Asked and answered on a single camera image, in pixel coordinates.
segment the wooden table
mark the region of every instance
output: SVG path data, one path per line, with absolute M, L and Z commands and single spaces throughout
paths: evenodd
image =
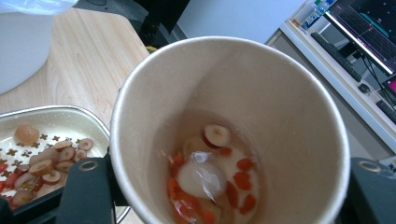
M 119 15 L 71 8 L 54 17 L 49 57 L 17 88 L 0 95 L 0 113 L 41 105 L 77 105 L 109 128 L 125 78 L 148 51 Z M 142 223 L 131 210 L 122 223 Z

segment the white paper cup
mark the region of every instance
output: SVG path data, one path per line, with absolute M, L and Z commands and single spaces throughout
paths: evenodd
M 330 95 L 290 57 L 230 37 L 177 42 L 151 54 L 120 90 L 111 159 L 147 223 L 173 223 L 166 193 L 177 114 L 220 115 L 254 146 L 262 176 L 251 223 L 330 223 L 346 196 L 347 133 Z

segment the stainless steel tray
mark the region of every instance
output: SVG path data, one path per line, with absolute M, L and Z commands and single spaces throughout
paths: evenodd
M 30 124 L 40 131 L 38 141 L 31 146 L 22 146 L 14 140 L 16 129 L 22 124 Z M 51 105 L 9 112 L 0 115 L 0 163 L 8 168 L 0 174 L 0 181 L 7 179 L 18 164 L 29 162 L 29 158 L 45 147 L 56 142 L 89 137 L 93 140 L 93 149 L 89 157 L 104 157 L 109 146 L 109 130 L 93 113 L 81 107 L 71 105 Z M 2 193 L 12 196 L 14 190 Z M 130 207 L 116 206 L 117 222 L 129 212 Z

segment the monitor screen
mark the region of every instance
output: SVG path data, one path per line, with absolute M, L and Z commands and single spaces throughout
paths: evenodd
M 325 17 L 388 75 L 396 72 L 396 0 L 338 0 Z
M 396 77 L 388 79 L 382 85 L 396 98 Z

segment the red dried fruit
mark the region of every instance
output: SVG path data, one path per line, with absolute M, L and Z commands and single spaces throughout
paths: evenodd
M 173 158 L 173 162 L 171 162 L 171 176 L 177 176 L 178 170 L 180 169 L 180 166 L 184 164 L 184 158 L 181 154 L 177 154 Z
M 8 164 L 0 164 L 0 174 L 3 173 L 8 168 Z
M 202 221 L 205 224 L 215 224 L 216 223 L 216 215 L 209 210 L 204 210 L 202 212 Z
M 248 194 L 244 200 L 243 205 L 239 208 L 239 212 L 242 215 L 244 215 L 249 211 L 251 211 L 255 205 L 256 205 L 256 198 L 253 195 Z
M 177 210 L 177 215 L 188 223 L 201 214 L 201 205 L 198 199 L 184 191 L 177 194 L 174 209 Z
M 248 173 L 237 172 L 233 175 L 233 180 L 238 188 L 245 190 L 251 189 L 250 175 Z
M 18 177 L 16 173 L 9 175 L 6 179 L 6 188 L 15 189 L 15 181 L 17 181 Z
M 175 178 L 170 177 L 168 180 L 168 195 L 169 197 L 175 199 L 177 197 L 177 192 L 179 191 L 179 186 Z
M 0 181 L 0 193 L 3 191 L 5 187 L 6 187 L 6 181 Z
M 253 167 L 253 162 L 250 158 L 244 158 L 236 163 L 236 166 L 242 171 L 249 171 Z
M 230 156 L 232 152 L 233 150 L 230 147 L 223 147 L 219 149 L 219 154 L 225 157 Z
M 236 187 L 230 182 L 227 181 L 227 189 L 225 190 L 227 197 L 228 197 L 228 202 L 230 203 L 232 208 L 237 208 L 238 207 L 238 191 L 236 190 Z

